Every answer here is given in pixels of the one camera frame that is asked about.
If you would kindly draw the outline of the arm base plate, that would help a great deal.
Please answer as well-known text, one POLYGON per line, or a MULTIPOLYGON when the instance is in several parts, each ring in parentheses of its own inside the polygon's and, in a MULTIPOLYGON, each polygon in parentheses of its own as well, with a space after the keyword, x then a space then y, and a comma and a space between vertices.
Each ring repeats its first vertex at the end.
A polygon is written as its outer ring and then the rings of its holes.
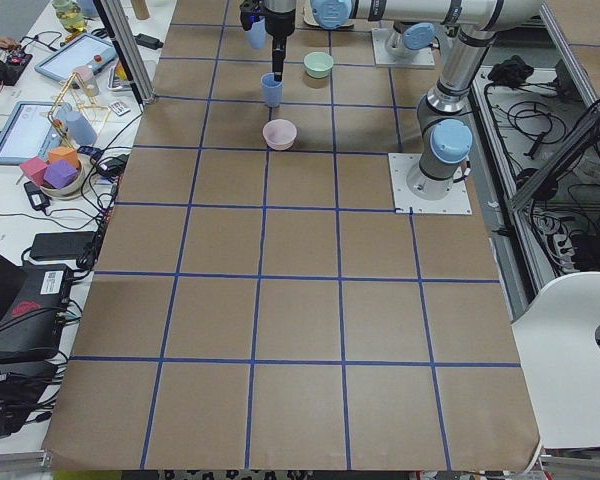
POLYGON ((405 47, 402 36, 393 28, 374 28, 372 46, 378 67, 395 67, 433 70, 435 60, 432 49, 425 47, 410 50, 405 47))
POLYGON ((389 153, 394 211, 399 214, 471 215, 460 166, 450 179, 438 181, 420 170, 419 153, 389 153))

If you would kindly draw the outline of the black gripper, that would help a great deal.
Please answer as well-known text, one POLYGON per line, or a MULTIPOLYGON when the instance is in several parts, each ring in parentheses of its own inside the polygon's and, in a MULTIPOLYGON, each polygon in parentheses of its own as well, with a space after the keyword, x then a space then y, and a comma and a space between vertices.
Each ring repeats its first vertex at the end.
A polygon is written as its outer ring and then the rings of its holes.
POLYGON ((240 4, 240 22, 245 31, 265 19, 265 30, 273 37, 272 73, 276 82, 283 80, 286 38, 294 32, 295 15, 295 0, 244 0, 240 4))

